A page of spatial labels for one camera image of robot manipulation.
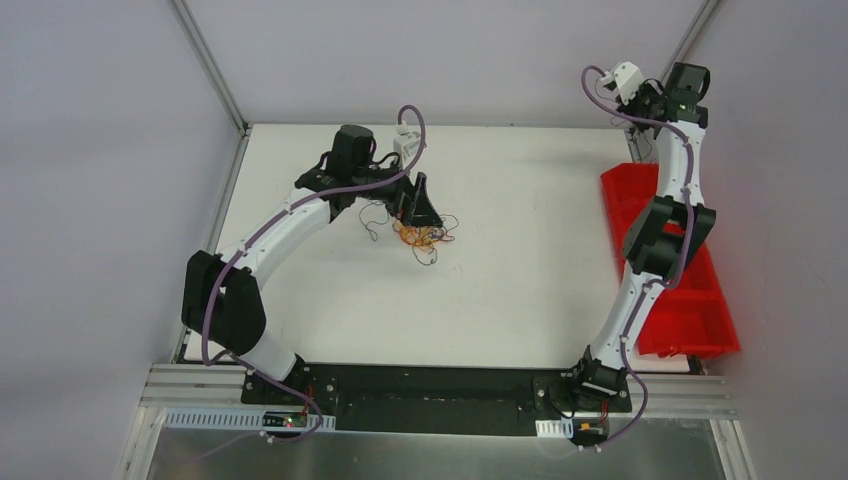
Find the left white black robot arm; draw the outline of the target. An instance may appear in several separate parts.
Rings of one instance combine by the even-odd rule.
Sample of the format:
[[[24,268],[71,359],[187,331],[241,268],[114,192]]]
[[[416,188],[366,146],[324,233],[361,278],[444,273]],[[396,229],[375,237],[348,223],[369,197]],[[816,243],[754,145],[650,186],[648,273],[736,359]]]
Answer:
[[[423,135],[399,124],[392,151],[377,159],[370,129],[341,126],[330,150],[245,238],[219,253],[199,250],[190,257],[183,325],[269,375],[266,389],[279,403],[297,402],[305,390],[305,378],[295,371],[302,359],[271,334],[261,291],[295,249],[359,198],[382,204],[404,226],[442,227],[427,195],[426,174],[410,173],[426,145]]]

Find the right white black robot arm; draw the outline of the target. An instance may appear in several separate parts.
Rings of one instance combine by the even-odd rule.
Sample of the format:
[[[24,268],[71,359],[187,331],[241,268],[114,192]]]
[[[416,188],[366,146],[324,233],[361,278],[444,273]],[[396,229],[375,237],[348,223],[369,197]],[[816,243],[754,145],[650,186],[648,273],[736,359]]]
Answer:
[[[667,83],[655,86],[635,64],[609,70],[596,65],[602,86],[615,93],[608,113],[641,132],[651,131],[658,155],[655,195],[624,237],[624,270],[600,333],[562,382],[568,409],[611,411],[628,402],[631,360],[638,338],[660,296],[676,288],[716,222],[700,186],[700,150],[708,110],[700,102],[710,83],[707,68],[676,63]]]

